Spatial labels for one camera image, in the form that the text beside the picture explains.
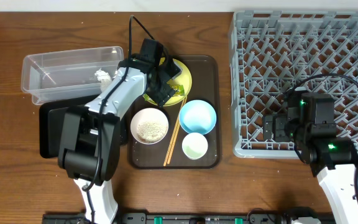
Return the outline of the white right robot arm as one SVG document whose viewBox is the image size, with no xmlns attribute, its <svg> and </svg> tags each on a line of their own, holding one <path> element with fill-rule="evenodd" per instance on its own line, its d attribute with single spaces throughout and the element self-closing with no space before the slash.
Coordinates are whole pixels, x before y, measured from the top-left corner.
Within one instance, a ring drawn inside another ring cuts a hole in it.
<svg viewBox="0 0 358 224">
<path fill-rule="evenodd" d="M 323 189 L 336 223 L 358 223 L 358 153 L 350 138 L 336 134 L 334 99 L 296 90 L 285 101 L 286 113 L 263 117 L 263 138 L 293 142 Z"/>
</svg>

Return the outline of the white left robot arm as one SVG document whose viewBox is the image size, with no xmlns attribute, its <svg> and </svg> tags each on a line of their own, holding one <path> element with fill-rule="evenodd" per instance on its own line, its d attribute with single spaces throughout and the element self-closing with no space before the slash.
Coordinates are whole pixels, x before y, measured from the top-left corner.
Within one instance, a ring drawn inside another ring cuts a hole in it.
<svg viewBox="0 0 358 224">
<path fill-rule="evenodd" d="M 99 96 L 66 110 L 58 166 L 81 189 L 90 223 L 112 223 L 118 210 L 111 179 L 120 156 L 121 119 L 143 94 L 163 106 L 175 93 L 169 81 L 183 69 L 171 56 L 131 55 L 119 62 L 115 78 Z"/>
</svg>

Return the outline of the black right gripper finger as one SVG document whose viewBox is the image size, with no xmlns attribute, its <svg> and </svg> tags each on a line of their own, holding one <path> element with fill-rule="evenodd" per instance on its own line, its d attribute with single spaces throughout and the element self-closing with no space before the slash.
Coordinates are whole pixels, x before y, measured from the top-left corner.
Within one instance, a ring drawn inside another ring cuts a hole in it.
<svg viewBox="0 0 358 224">
<path fill-rule="evenodd" d="M 287 123 L 287 117 L 285 114 L 278 114 L 275 118 L 275 134 L 274 140 L 276 142 L 288 142 L 288 136 L 285 133 L 285 125 Z"/>
<path fill-rule="evenodd" d="M 274 115 L 267 114 L 263 117 L 263 139 L 269 140 L 273 138 L 273 119 Z"/>
</svg>

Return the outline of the pile of rice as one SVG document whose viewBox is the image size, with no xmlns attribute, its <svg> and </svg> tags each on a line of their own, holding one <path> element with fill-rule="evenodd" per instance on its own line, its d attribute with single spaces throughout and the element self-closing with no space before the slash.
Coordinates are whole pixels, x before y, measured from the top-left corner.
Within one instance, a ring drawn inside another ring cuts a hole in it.
<svg viewBox="0 0 358 224">
<path fill-rule="evenodd" d="M 155 143 L 167 132 L 167 125 L 156 121 L 144 121 L 137 126 L 137 134 L 141 141 Z"/>
</svg>

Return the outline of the small white cup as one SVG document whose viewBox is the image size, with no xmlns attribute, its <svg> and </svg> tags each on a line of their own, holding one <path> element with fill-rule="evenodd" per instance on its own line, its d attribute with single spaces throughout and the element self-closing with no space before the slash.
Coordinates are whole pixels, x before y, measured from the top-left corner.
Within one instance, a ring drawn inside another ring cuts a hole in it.
<svg viewBox="0 0 358 224">
<path fill-rule="evenodd" d="M 202 158 L 208 151 L 208 141 L 200 133 L 187 134 L 181 146 L 183 153 L 191 160 Z"/>
</svg>

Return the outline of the white tissue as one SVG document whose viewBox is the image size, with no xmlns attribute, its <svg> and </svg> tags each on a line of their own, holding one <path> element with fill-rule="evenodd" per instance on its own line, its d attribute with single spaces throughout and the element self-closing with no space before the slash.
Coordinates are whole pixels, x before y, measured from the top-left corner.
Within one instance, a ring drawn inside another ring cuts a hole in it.
<svg viewBox="0 0 358 224">
<path fill-rule="evenodd" d="M 112 78 L 108 72 L 101 69 L 97 70 L 94 74 L 97 80 L 100 82 L 100 90 L 104 91 L 112 82 Z"/>
</svg>

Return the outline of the white bowl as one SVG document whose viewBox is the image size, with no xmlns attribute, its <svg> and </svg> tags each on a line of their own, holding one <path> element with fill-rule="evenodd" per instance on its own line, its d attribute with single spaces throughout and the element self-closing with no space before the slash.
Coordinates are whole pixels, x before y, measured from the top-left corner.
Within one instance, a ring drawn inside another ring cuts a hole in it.
<svg viewBox="0 0 358 224">
<path fill-rule="evenodd" d="M 168 128 L 167 116 L 156 108 L 145 108 L 138 111 L 130 124 L 132 136 L 142 144 L 160 142 L 166 136 Z"/>
</svg>

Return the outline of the green snack wrapper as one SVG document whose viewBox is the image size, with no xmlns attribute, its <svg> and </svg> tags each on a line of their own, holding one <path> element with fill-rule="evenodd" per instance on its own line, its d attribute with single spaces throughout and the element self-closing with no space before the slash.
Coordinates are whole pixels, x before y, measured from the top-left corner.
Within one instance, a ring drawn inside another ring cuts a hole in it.
<svg viewBox="0 0 358 224">
<path fill-rule="evenodd" d="M 185 89 L 183 85 L 172 85 L 172 90 L 174 90 L 173 96 L 185 96 Z"/>
</svg>

